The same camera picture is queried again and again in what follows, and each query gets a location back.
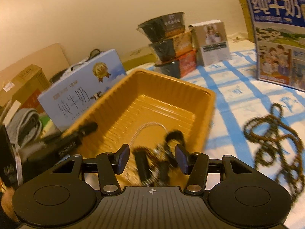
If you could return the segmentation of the black watch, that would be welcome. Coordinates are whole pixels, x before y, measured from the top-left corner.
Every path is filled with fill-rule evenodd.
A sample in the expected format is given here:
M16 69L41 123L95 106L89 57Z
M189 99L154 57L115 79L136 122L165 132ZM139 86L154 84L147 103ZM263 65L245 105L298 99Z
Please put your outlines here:
M165 137L163 149L170 165L173 168L178 167L178 163L174 154L175 146L178 144L185 147L185 138L183 133L179 130L170 131Z

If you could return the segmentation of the grey folded cloth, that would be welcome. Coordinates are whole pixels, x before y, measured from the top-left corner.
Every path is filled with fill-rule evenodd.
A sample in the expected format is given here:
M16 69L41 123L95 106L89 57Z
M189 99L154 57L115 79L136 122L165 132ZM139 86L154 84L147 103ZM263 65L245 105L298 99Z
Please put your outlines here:
M42 122L37 110L20 109L6 127L10 143L20 148L36 141L42 133Z

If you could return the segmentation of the black food bowl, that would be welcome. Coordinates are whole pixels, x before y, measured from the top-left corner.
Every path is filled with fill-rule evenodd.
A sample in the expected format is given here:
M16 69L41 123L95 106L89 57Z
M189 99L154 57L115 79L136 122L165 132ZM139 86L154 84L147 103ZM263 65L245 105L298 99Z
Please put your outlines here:
M192 34L187 31L159 42L151 43L149 46L155 51L159 60L170 61L192 51Z
M145 35L151 43L185 32L184 12L161 15L137 26L137 31Z
M167 62L157 61L153 67L153 71L180 79L196 68L197 52L192 50L174 60Z

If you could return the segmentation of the light blue milk carton box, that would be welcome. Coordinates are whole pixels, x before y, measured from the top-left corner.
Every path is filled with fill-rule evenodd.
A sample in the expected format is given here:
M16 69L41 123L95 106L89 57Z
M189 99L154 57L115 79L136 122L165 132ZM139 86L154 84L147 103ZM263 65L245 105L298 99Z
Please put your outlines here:
M38 101L57 129L65 131L125 76L116 50L111 49L62 77L42 92Z

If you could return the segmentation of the middle black food bowl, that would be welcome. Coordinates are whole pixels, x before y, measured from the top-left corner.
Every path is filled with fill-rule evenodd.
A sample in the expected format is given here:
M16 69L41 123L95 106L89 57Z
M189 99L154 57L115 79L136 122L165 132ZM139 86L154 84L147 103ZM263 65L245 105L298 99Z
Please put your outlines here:
M149 46L155 51L159 60L170 61L192 51L192 34L187 31L159 42L151 43Z

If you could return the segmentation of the bottom black food bowl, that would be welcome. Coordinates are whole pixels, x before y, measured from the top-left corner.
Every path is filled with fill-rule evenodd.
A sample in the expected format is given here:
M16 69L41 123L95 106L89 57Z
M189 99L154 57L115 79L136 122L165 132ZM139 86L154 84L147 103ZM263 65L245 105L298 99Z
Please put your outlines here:
M180 79L196 68L197 52L192 50L174 60L167 62L157 61L153 67L153 71Z

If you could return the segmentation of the top black food bowl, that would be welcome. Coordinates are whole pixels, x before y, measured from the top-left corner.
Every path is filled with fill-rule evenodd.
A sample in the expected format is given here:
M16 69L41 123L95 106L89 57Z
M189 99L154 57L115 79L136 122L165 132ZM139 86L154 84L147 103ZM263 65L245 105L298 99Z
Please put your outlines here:
M185 32L184 12L161 15L137 26L137 31L145 35L151 43Z

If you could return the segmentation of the blue checked tablecloth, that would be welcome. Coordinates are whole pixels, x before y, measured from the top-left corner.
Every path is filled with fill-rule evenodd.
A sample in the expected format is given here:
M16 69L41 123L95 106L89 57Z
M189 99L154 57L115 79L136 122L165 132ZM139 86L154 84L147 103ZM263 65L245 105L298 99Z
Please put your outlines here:
M293 200L287 224L304 228L304 92L256 79L256 52L197 67L181 80L216 94L201 152L232 154L286 188Z

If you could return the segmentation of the gold plastic tray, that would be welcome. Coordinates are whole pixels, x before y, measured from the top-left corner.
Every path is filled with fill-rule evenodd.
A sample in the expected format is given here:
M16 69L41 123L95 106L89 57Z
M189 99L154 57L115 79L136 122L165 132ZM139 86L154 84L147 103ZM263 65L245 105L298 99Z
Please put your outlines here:
M123 144L153 149L173 130L183 133L187 151L200 152L209 136L215 102L212 90L138 69L99 98L66 134L85 123L98 124L76 149L84 158L116 152Z

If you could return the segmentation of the dark blue milk carton box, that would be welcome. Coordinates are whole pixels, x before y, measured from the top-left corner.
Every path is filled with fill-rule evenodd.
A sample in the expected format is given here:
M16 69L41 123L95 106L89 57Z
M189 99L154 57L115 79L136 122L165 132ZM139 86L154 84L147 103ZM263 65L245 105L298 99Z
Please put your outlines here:
M257 55L257 78L304 90L304 0L246 0Z

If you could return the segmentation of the black cylindrical case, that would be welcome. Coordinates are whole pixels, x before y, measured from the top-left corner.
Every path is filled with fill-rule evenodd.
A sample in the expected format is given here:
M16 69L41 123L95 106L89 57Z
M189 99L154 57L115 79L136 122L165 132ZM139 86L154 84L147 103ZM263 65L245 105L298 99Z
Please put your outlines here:
M143 186L149 187L151 185L150 178L152 172L149 167L147 152L145 148L137 147L132 152L136 161L137 172Z

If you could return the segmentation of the brown cardboard box left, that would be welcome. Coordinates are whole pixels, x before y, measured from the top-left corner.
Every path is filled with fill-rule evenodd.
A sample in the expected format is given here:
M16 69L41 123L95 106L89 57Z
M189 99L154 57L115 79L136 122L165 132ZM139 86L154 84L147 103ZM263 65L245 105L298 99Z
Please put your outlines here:
M9 101L19 101L21 108L44 112L38 96L51 84L49 80L69 67L60 44L40 49L1 71L1 110Z

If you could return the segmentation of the flat cardboard box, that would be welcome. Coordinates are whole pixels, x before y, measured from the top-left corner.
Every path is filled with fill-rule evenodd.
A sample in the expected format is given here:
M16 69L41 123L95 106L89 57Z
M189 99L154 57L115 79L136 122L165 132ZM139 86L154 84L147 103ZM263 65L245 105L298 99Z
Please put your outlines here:
M142 47L119 56L125 71L146 63L155 63L157 55L151 47Z

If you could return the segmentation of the small white product box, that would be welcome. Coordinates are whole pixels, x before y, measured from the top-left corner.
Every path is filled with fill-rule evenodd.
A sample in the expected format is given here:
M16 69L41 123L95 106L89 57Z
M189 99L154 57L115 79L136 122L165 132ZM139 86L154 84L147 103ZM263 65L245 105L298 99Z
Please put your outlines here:
M231 60L224 22L210 20L188 26L193 45L198 51L200 64L207 67L221 61Z

